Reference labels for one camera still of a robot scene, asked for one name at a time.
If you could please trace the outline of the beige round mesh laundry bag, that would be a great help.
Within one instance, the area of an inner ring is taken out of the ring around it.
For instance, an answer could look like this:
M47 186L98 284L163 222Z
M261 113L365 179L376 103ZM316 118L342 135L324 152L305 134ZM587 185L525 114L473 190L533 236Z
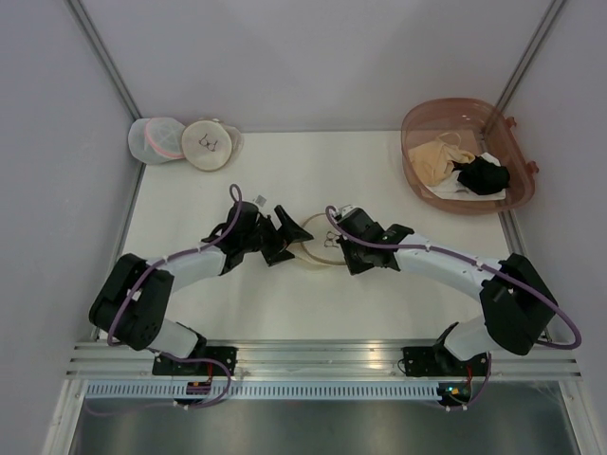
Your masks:
M289 248L300 266L313 271L346 267L337 242L340 235L333 229L324 213L309 216L301 223L301 227L310 233L313 239L296 243Z

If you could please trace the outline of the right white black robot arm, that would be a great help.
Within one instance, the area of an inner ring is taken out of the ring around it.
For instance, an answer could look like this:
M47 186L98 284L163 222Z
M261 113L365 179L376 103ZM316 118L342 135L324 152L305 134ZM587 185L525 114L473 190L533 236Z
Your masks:
M431 347L441 373L452 374L464 362L496 349L527 355L555 315L540 299L508 280L551 297L537 270L522 255L513 253L501 261L470 257L434 245L409 227L383 228L355 206L337 209L331 218L352 275L373 268L423 275L480 304L480 317L451 324Z

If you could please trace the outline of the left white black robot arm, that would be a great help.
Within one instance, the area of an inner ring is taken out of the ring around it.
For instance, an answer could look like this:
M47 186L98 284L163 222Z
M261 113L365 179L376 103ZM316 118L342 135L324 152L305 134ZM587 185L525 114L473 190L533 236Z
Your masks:
M207 340L166 318L172 294L206 279L230 273L249 253L259 252L268 266L294 258L292 244L314 236L278 205L279 225L250 202L235 203L227 220L199 244L157 259L129 253L113 266L89 310L89 321L110 343L149 350L187 361L201 357Z

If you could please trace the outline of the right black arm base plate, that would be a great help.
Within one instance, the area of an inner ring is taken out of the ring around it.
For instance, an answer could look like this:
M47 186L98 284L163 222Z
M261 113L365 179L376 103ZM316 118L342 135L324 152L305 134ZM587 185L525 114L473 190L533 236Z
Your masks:
M402 348L402 365L407 377L476 377L488 372L487 354L459 360L445 347L448 332L445 331L430 346L405 346Z

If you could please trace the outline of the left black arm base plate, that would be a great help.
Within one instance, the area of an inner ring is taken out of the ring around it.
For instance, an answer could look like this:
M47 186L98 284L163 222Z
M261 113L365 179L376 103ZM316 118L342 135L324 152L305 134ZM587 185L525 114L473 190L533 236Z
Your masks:
M211 376L234 374L238 350L233 346L206 346L196 349L185 360L160 355L154 362L154 376Z

